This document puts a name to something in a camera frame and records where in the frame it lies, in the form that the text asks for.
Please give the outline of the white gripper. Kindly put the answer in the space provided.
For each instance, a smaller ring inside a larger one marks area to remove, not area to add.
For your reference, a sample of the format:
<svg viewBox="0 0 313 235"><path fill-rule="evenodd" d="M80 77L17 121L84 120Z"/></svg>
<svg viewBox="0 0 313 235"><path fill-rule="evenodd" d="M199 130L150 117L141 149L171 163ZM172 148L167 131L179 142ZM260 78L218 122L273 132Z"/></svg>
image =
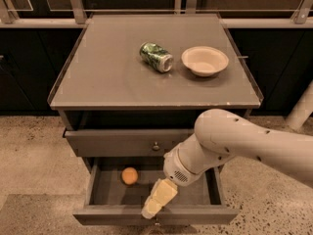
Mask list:
<svg viewBox="0 0 313 235"><path fill-rule="evenodd" d="M189 186L202 176L201 153L202 148L183 149L177 145L164 155L163 171L168 179L159 179L155 183L151 198L141 211L144 218L153 218L162 206L166 206L177 195L178 186Z"/></svg>

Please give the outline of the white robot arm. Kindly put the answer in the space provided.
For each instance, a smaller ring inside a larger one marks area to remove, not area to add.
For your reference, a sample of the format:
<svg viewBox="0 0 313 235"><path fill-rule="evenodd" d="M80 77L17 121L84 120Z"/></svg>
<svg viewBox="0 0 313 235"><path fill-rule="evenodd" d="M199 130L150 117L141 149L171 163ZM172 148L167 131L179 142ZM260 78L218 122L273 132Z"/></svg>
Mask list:
<svg viewBox="0 0 313 235"><path fill-rule="evenodd" d="M258 160L313 187L313 137L272 130L231 112L211 109L198 116L194 133L164 155L165 177L158 180L142 208L153 218L178 193L208 169L234 157Z"/></svg>

